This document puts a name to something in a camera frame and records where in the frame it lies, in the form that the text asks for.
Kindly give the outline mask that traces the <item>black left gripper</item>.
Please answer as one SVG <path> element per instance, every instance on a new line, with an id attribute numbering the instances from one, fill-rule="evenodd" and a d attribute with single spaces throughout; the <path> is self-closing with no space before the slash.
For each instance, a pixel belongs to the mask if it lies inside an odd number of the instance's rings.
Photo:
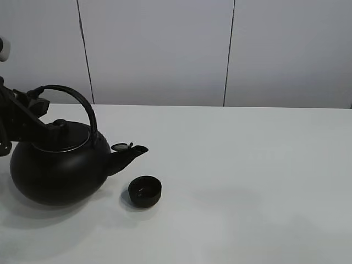
<path id="1" fill-rule="evenodd" d="M 49 100 L 39 98 L 40 87 L 28 92 L 11 90 L 1 78 L 1 156 L 10 154 L 13 142 L 50 143 L 57 140 L 59 128 L 44 124 L 39 117 L 49 108 Z"/>

